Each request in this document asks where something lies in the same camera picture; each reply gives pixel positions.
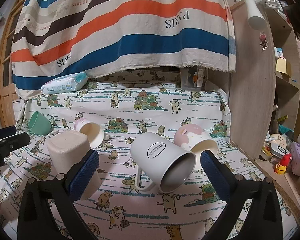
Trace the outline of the beige square cup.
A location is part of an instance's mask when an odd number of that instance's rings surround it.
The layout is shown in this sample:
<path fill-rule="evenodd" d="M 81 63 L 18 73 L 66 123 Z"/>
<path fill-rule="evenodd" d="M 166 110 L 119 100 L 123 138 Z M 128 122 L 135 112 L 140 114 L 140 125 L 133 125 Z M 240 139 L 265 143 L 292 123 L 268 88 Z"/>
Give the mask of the beige square cup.
<path fill-rule="evenodd" d="M 101 186 L 97 174 L 100 158 L 88 137 L 65 131 L 47 140 L 46 146 L 58 174 L 65 175 L 65 188 L 71 200 L 86 200 Z"/>

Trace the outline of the pink white cartoon cup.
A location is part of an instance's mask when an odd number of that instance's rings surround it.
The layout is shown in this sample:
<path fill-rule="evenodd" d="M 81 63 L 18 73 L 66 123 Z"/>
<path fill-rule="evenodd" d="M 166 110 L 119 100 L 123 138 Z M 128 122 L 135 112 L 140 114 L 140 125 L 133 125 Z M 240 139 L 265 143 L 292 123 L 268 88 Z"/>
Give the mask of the pink white cartoon cup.
<path fill-rule="evenodd" d="M 80 118 L 75 122 L 75 131 L 85 134 L 91 148 L 97 148 L 104 141 L 108 141 L 110 136 L 107 135 L 103 128 L 86 118 Z"/>

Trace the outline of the pink cream cat cup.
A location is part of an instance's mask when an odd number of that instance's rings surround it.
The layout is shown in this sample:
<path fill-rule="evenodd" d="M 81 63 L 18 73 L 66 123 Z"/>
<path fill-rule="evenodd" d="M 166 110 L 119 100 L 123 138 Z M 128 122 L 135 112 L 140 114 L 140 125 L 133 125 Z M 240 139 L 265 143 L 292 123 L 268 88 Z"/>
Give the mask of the pink cream cat cup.
<path fill-rule="evenodd" d="M 179 128 L 173 142 L 186 151 L 191 151 L 196 156 L 194 171 L 202 169 L 200 164 L 201 153 L 210 150 L 215 156 L 218 153 L 217 142 L 212 139 L 203 129 L 196 124 L 186 124 Z"/>

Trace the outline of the green plastic mug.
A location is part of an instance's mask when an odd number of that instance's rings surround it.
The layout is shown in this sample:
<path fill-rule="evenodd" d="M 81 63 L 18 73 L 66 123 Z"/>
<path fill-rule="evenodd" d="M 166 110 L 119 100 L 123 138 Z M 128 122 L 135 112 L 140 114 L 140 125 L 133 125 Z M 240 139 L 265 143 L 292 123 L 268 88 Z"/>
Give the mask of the green plastic mug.
<path fill-rule="evenodd" d="M 48 135 L 52 130 L 51 122 L 40 112 L 35 111 L 28 123 L 28 130 L 37 135 Z"/>

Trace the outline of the wooden door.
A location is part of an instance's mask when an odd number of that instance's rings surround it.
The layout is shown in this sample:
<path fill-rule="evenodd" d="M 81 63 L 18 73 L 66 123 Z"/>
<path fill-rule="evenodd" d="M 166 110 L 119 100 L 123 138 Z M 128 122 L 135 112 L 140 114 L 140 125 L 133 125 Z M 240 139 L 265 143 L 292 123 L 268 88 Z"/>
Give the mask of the wooden door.
<path fill-rule="evenodd" d="M 0 25 L 0 127 L 15 124 L 13 101 L 18 99 L 12 79 L 10 54 L 14 32 L 25 0 L 7 0 L 4 3 Z"/>

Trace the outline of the red yellow toy figure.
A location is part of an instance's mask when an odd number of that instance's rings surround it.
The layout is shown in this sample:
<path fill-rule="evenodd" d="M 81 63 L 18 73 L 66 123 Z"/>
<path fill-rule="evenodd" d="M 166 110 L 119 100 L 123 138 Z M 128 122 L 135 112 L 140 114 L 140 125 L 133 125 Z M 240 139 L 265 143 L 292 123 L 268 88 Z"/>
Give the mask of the red yellow toy figure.
<path fill-rule="evenodd" d="M 275 166 L 275 173 L 277 174 L 285 174 L 287 166 L 289 165 L 290 161 L 292 159 L 292 155 L 290 153 L 285 154 L 279 163 Z"/>

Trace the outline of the round white clock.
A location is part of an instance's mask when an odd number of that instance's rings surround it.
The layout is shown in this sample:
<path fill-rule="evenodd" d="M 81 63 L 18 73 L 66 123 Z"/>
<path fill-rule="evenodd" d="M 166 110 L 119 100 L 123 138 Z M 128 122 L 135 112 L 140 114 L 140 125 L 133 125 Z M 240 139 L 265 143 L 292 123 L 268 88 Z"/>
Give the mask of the round white clock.
<path fill-rule="evenodd" d="M 269 143 L 272 155 L 282 158 L 284 155 L 290 153 L 287 149 L 287 142 L 282 135 L 272 134 L 266 141 Z"/>

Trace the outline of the baby wipes pack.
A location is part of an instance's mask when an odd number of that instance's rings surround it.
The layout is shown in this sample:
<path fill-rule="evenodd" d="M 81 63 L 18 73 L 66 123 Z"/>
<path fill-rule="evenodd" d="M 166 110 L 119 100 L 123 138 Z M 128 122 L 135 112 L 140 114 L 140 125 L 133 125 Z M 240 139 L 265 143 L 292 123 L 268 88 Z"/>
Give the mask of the baby wipes pack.
<path fill-rule="evenodd" d="M 44 95 L 75 92 L 80 90 L 88 81 L 85 72 L 57 77 L 42 85 Z"/>

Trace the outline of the wooden shelf unit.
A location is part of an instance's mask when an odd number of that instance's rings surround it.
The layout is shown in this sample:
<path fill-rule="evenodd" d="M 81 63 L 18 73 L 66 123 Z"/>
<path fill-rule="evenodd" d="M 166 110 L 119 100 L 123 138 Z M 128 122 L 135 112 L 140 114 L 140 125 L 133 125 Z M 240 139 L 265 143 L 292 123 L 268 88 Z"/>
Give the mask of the wooden shelf unit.
<path fill-rule="evenodd" d="M 229 107 L 232 121 L 230 141 L 261 171 L 274 179 L 276 188 L 300 223 L 300 204 L 284 175 L 259 159 L 271 117 L 287 116 L 283 125 L 293 129 L 300 102 L 300 61 L 293 27 L 274 9 L 259 7 L 266 28 L 248 24 L 244 1 L 231 7 L 236 36 L 236 72 L 231 75 Z M 262 50 L 260 33 L 268 48 Z"/>

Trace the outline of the clear storage box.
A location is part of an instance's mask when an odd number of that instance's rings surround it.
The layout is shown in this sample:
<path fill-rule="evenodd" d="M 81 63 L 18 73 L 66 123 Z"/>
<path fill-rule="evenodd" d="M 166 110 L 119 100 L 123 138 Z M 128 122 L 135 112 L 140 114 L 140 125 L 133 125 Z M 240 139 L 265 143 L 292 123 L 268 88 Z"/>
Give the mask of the clear storage box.
<path fill-rule="evenodd" d="M 180 69 L 181 88 L 188 91 L 203 91 L 207 81 L 207 69 L 187 67 Z"/>

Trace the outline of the striped Paris cloth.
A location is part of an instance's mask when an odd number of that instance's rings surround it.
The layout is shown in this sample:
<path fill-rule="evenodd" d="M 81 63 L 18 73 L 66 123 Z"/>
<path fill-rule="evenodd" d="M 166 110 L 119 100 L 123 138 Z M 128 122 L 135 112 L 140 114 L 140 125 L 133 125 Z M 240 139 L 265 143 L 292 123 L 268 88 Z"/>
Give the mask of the striped Paris cloth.
<path fill-rule="evenodd" d="M 12 77 L 23 99 L 57 77 L 152 67 L 236 70 L 227 0 L 25 0 Z"/>

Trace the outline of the bear sticker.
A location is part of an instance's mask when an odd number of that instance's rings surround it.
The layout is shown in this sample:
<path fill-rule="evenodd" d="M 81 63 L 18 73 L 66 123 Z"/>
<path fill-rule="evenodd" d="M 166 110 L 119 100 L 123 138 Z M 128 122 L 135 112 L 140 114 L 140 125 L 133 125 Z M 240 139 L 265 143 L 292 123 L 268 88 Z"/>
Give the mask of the bear sticker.
<path fill-rule="evenodd" d="M 268 40 L 265 32 L 260 33 L 260 46 L 262 47 L 262 50 L 268 48 Z"/>

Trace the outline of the white clip lamp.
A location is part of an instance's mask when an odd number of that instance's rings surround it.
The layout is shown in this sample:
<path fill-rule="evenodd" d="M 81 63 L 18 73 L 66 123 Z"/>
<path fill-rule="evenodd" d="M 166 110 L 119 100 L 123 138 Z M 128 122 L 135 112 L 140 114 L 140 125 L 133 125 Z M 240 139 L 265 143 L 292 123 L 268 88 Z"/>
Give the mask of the white clip lamp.
<path fill-rule="evenodd" d="M 279 9 L 279 4 L 272 0 L 244 0 L 247 6 L 248 24 L 254 30 L 263 30 L 267 23 L 261 14 L 258 4 L 266 3 L 270 9 Z"/>

